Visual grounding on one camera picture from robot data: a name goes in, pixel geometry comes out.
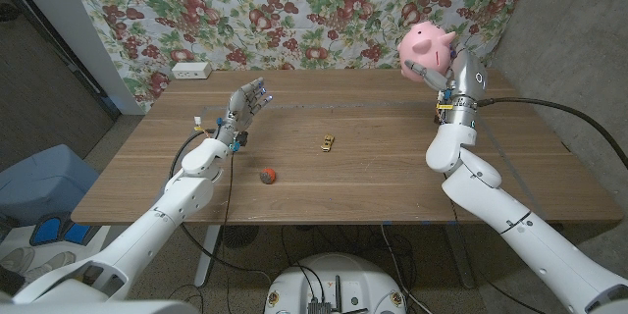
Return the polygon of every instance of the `wooden table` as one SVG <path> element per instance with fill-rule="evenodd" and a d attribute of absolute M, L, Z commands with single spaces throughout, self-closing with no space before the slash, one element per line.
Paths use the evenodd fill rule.
<path fill-rule="evenodd" d="M 193 117 L 206 128 L 224 116 L 231 93 L 263 76 L 273 102 L 250 127 L 234 161 L 229 224 L 418 224 L 453 220 L 425 151 L 436 92 L 399 70 L 215 72 L 207 80 L 175 80 L 162 94 L 74 211 L 86 225 L 130 224 L 155 201 Z M 489 70 L 487 97 L 516 96 Z M 480 110 L 477 146 L 502 187 L 551 222 L 614 222 L 619 207 L 545 125 L 523 104 Z M 323 137 L 336 137 L 332 151 Z M 190 222 L 221 224 L 229 164 L 210 204 Z M 277 172 L 272 185 L 259 173 Z M 461 221 L 475 217 L 458 212 Z"/>

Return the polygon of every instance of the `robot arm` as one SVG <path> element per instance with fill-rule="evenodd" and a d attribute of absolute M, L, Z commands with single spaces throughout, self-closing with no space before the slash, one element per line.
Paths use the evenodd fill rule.
<path fill-rule="evenodd" d="M 182 160 L 182 168 L 168 181 L 164 194 L 107 248 L 92 257 L 52 271 L 19 292 L 16 304 L 33 302 L 103 302 L 124 299 L 137 276 L 187 217 L 209 203 L 214 183 L 240 132 L 252 123 L 272 97 L 259 78 L 236 91 L 225 123 Z"/>
<path fill-rule="evenodd" d="M 424 69 L 411 61 L 404 64 L 417 74 Z M 476 102 L 484 96 L 488 77 L 466 50 L 451 68 L 453 78 L 439 94 L 442 124 L 426 154 L 430 168 L 447 175 L 447 196 L 495 229 L 569 312 L 590 313 L 625 295 L 626 279 L 588 258 L 502 190 L 497 170 L 464 148 L 475 145 Z"/>

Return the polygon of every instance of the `yellow toy car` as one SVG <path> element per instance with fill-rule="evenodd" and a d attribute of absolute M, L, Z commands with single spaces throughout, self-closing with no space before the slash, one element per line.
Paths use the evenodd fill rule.
<path fill-rule="evenodd" d="M 334 143 L 334 136 L 332 134 L 325 135 L 325 142 L 321 146 L 323 152 L 329 152 L 332 149 L 332 143 Z"/>

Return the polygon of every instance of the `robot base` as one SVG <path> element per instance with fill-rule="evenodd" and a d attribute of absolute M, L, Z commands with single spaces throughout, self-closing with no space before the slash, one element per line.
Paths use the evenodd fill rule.
<path fill-rule="evenodd" d="M 300 260 L 299 264 L 319 276 L 327 304 L 321 303 L 321 287 L 316 276 L 303 269 L 314 289 L 316 299 L 313 301 L 303 272 L 293 266 L 283 271 L 271 285 L 264 313 L 405 313 L 399 286 L 391 276 L 369 261 L 349 254 L 324 253 Z"/>

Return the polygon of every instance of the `electrical outlet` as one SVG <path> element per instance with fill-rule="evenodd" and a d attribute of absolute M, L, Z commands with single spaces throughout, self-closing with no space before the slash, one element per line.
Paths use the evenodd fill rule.
<path fill-rule="evenodd" d="M 209 63 L 177 63 L 173 67 L 175 79 L 207 79 L 211 73 Z"/>

